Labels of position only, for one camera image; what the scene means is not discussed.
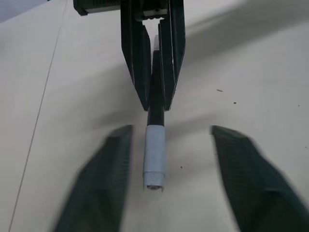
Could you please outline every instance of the white table surface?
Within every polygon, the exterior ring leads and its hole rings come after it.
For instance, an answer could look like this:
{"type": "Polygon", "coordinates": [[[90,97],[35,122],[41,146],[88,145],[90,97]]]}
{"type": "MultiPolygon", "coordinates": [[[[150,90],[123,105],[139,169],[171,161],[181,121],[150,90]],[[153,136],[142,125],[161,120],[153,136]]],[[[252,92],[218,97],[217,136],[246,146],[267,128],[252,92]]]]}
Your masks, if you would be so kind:
{"type": "MultiPolygon", "coordinates": [[[[147,114],[121,51],[120,13],[80,17],[71,0],[53,0],[0,24],[0,230],[8,231],[34,128],[12,232],[51,231],[80,167],[125,124],[135,130],[124,232],[236,231],[210,125],[253,137],[309,202],[308,12],[306,0],[185,1],[163,193],[142,191],[147,114]]],[[[153,38],[156,25],[146,24],[153,38]]]]}

